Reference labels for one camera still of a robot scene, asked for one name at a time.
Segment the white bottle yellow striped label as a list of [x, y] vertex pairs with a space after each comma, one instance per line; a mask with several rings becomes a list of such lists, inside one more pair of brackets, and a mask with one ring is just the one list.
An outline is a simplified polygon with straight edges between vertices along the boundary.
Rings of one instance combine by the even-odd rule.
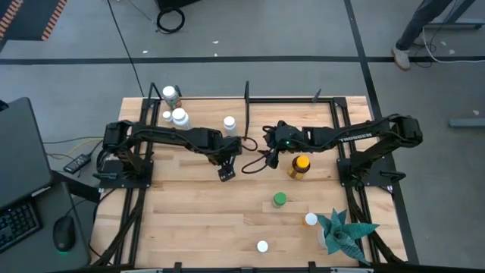
[[225, 117], [225, 119], [224, 119], [224, 129], [225, 129], [228, 136], [236, 137], [238, 135], [237, 127], [236, 127], [236, 119], [232, 116]]

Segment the amber bottle yellow cap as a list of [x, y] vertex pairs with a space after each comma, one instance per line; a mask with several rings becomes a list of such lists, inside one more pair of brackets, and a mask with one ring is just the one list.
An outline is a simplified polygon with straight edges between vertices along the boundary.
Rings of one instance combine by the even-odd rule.
[[301, 180], [309, 171], [311, 162], [308, 156], [296, 156], [288, 168], [287, 174], [294, 180]]

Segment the large white medicine bottle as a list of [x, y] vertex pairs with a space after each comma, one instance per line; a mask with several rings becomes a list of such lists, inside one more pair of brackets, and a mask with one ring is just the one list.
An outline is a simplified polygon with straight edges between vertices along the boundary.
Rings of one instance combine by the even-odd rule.
[[184, 130], [189, 130], [191, 128], [189, 115], [183, 108], [175, 108], [172, 111], [172, 121], [175, 125]]

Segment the white-capped bottle orange fruit label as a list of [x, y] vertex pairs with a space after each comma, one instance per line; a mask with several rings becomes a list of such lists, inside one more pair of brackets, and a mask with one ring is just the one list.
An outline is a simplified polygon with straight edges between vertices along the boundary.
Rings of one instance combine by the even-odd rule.
[[171, 110], [181, 107], [180, 95], [174, 86], [166, 86], [163, 88], [162, 95]]

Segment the black box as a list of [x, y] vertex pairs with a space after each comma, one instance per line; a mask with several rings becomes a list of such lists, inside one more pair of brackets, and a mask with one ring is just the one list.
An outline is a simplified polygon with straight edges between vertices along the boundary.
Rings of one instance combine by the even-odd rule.
[[164, 10], [165, 8], [182, 8], [187, 5], [191, 5], [200, 0], [154, 0], [155, 4], [158, 6], [159, 10]]

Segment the black power adapter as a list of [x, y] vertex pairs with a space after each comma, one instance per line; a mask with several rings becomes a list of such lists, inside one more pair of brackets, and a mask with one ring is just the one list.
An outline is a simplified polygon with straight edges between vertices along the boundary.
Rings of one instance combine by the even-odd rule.
[[91, 162], [90, 154], [81, 154], [76, 158], [73, 158], [67, 165], [63, 167], [63, 170], [69, 174], [76, 174], [84, 166]]

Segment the person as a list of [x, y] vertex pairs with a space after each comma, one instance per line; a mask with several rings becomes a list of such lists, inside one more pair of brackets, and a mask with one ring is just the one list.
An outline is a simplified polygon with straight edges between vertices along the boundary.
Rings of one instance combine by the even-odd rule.
[[425, 46], [421, 38], [423, 28], [441, 15], [453, 0], [422, 0], [402, 35], [391, 49], [396, 66], [407, 71], [410, 69], [409, 49], [413, 46]]

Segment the grey desk leg base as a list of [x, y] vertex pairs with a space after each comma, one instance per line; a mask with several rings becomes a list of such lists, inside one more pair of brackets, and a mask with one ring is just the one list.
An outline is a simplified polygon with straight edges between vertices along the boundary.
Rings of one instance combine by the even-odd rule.
[[436, 18], [432, 20], [428, 27], [471, 27], [474, 30], [479, 30], [485, 26], [485, 18], [469, 18], [462, 17], [462, 15], [471, 8], [477, 0], [453, 0], [452, 7], [444, 18]]
[[449, 120], [452, 128], [485, 128], [485, 118], [456, 118]]

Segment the grey workstation desk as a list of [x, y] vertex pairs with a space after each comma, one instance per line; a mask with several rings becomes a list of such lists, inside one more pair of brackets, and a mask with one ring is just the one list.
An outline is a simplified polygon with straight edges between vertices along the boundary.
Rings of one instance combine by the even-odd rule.
[[[86, 237], [68, 186], [60, 183], [33, 198], [42, 228], [0, 253], [0, 273], [48, 273], [67, 271], [88, 265], [91, 261]], [[75, 243], [63, 253], [55, 247], [55, 222], [69, 215], [74, 220]]]

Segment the black backlit keyboard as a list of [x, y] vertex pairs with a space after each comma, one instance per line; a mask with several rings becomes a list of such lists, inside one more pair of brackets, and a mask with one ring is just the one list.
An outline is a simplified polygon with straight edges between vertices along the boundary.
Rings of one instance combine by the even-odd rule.
[[25, 199], [0, 209], [0, 253], [42, 229], [34, 201]]

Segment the black mat orange hazard stripes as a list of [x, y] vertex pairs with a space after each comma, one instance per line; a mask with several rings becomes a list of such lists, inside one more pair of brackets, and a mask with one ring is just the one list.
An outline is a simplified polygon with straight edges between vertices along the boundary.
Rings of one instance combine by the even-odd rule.
[[0, 41], [47, 41], [67, 0], [0, 0]]

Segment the black aluminium table frame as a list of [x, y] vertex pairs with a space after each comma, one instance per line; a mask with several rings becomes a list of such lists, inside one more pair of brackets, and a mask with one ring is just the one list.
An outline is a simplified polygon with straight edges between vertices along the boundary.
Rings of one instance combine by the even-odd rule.
[[[303, 224], [305, 214], [329, 215], [347, 207], [340, 185], [338, 158], [352, 146], [340, 146], [311, 155], [311, 170], [301, 180], [287, 175], [290, 154], [280, 156], [277, 169], [265, 168], [263, 126], [286, 121], [296, 127], [341, 126], [370, 118], [363, 96], [249, 97], [249, 141], [234, 168], [247, 167], [221, 182], [205, 156], [180, 146], [142, 144], [152, 154], [152, 185], [144, 196], [142, 216], [129, 229], [114, 263], [163, 272], [222, 271], [269, 273], [327, 271], [353, 267], [343, 253], [329, 255], [318, 245], [317, 228]], [[275, 193], [287, 196], [284, 206], [272, 206]], [[265, 240], [266, 253], [257, 251]]]

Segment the wooden shelf black metal frame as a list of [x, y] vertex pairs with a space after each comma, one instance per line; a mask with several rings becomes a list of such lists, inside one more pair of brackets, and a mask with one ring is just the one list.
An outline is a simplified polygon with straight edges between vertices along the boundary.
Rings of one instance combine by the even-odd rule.
[[[249, 129], [249, 91], [243, 97], [182, 97], [181, 108], [183, 108], [189, 115], [189, 121], [192, 127], [210, 127], [215, 130], [220, 130], [224, 136], [228, 136], [224, 129], [224, 119], [227, 116], [232, 116], [236, 119], [237, 136], [247, 137]], [[167, 122], [163, 119], [162, 113], [164, 111], [173, 110], [169, 108], [165, 102], [162, 91], [154, 84], [150, 83], [149, 91], [147, 93], [151, 106], [158, 105], [158, 110], [155, 111], [158, 121], [156, 126], [162, 127], [178, 127], [172, 122]]]

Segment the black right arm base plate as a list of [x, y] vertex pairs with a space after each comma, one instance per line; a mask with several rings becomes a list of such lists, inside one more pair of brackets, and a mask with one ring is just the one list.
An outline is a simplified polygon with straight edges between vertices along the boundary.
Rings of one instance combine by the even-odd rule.
[[406, 177], [400, 171], [391, 171], [386, 159], [375, 161], [370, 169], [352, 169], [349, 158], [336, 161], [342, 187], [390, 187]]

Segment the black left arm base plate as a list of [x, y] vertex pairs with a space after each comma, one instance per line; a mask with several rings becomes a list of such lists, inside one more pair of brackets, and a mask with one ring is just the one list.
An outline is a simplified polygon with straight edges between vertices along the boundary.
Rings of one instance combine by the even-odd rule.
[[100, 180], [100, 188], [146, 189], [152, 183], [153, 161], [143, 162], [143, 167], [143, 172], [139, 174], [119, 160], [107, 160], [93, 176]]

